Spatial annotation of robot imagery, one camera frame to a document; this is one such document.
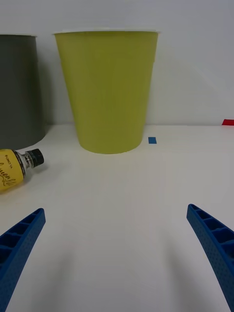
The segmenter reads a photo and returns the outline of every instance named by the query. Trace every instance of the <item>plastic bottle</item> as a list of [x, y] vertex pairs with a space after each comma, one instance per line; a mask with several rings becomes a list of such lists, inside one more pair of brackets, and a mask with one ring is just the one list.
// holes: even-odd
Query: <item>plastic bottle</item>
[[20, 154], [14, 150], [0, 150], [0, 191], [5, 191], [23, 181], [26, 170], [43, 164], [39, 149]]

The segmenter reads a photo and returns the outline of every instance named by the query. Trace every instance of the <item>gray cylinder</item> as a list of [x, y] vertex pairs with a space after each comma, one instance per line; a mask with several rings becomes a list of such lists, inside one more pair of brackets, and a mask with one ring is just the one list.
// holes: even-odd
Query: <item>gray cylinder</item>
[[45, 135], [36, 37], [0, 35], [0, 149], [21, 149]]

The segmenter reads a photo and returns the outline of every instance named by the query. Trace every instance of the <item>yellow-green cup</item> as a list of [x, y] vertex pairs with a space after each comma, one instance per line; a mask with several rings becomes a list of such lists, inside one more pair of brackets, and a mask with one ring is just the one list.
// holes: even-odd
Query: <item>yellow-green cup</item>
[[142, 140], [158, 33], [56, 33], [79, 142], [115, 154]]

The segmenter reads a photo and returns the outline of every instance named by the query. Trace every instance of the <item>red tape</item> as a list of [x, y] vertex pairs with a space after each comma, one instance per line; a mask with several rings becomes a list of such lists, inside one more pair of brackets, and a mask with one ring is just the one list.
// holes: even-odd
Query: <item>red tape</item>
[[234, 126], [234, 119], [224, 119], [222, 126]]

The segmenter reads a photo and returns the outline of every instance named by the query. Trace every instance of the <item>white table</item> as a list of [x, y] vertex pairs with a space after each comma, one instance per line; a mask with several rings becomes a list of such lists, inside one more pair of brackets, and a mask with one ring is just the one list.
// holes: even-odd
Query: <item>white table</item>
[[230, 311], [186, 212], [234, 229], [233, 127], [148, 126], [135, 150], [98, 155], [54, 126], [36, 147], [45, 165], [0, 196], [1, 233], [46, 215], [8, 312]]

